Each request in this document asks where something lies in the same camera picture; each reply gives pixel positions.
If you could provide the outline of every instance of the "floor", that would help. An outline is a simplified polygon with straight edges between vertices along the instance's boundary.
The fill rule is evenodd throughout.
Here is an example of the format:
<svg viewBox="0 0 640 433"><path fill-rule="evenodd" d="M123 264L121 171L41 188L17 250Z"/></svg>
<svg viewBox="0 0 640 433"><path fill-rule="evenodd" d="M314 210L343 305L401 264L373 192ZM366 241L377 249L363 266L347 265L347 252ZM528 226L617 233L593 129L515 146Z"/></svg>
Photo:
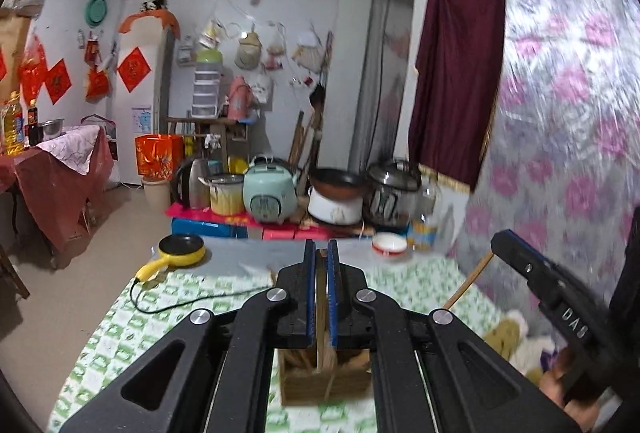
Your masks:
<svg viewBox="0 0 640 433"><path fill-rule="evenodd" d="M30 298L0 281L0 368L43 429L87 339L170 231L170 219L148 209L142 190L120 187L108 197L110 217L58 258L59 270L51 269L39 238L10 254Z"/></svg>

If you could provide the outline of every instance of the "green lid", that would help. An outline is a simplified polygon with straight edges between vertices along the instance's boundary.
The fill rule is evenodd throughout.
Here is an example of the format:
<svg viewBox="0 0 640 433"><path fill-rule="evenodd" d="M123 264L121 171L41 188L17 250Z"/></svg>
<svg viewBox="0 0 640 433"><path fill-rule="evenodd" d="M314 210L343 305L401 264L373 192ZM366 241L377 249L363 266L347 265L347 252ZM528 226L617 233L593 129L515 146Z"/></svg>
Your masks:
<svg viewBox="0 0 640 433"><path fill-rule="evenodd" d="M90 0L84 11L84 19L91 28L96 28L107 17L106 0Z"/></svg>
<svg viewBox="0 0 640 433"><path fill-rule="evenodd" d="M222 63L222 52L217 48L201 48L196 52L196 63Z"/></svg>

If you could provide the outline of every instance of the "mint green rice cooker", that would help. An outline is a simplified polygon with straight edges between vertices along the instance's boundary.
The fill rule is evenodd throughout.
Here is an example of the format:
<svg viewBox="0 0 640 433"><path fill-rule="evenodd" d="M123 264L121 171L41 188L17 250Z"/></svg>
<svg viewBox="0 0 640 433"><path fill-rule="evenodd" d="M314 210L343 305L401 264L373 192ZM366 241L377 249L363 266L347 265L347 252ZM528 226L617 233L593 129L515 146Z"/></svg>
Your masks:
<svg viewBox="0 0 640 433"><path fill-rule="evenodd" d="M258 164L244 174L244 207L256 222L282 223L298 207L297 178L283 166Z"/></svg>

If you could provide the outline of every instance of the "maroon cloth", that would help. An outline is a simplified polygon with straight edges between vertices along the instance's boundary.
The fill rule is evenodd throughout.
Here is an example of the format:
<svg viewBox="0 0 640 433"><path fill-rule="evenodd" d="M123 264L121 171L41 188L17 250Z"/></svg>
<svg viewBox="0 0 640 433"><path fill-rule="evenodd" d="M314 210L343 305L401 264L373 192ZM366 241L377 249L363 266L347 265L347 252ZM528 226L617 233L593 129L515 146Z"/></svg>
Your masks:
<svg viewBox="0 0 640 433"><path fill-rule="evenodd" d="M107 137L100 130L87 175L73 171L40 148L13 157L0 156L0 193L17 180L33 220L62 251L69 238L83 232L78 220L87 199L98 212L107 210L103 194L112 168Z"/></svg>
<svg viewBox="0 0 640 433"><path fill-rule="evenodd" d="M500 81L505 0L428 0L409 158L471 190Z"/></svg>

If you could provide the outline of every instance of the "human hand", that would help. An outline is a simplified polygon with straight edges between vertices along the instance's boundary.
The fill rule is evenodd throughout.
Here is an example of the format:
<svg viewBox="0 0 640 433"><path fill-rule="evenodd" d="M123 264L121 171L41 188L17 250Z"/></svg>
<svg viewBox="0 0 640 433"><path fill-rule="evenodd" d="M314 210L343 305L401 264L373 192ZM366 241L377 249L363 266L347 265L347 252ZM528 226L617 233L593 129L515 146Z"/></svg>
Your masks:
<svg viewBox="0 0 640 433"><path fill-rule="evenodd" d="M564 412L578 423L582 431L589 431L596 423L600 412L598 400L586 402L572 400L567 404L564 403L564 389L560 379L569 370L572 361L573 355L570 350L562 350L556 365L542 376L540 391L564 409Z"/></svg>

